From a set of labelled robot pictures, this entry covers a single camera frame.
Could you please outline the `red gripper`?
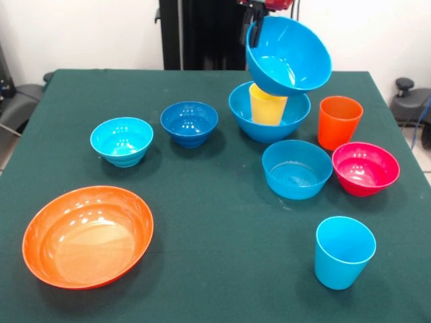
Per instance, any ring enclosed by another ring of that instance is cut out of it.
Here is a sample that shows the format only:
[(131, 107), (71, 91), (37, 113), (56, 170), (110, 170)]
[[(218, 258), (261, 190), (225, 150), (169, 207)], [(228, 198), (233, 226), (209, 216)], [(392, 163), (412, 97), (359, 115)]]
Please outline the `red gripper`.
[(246, 43), (247, 31), (253, 21), (254, 25), (251, 31), (251, 48), (257, 47), (265, 17), (265, 9), (288, 9), (293, 2), (293, 0), (237, 0), (238, 4), (246, 6), (240, 33), (240, 43)]

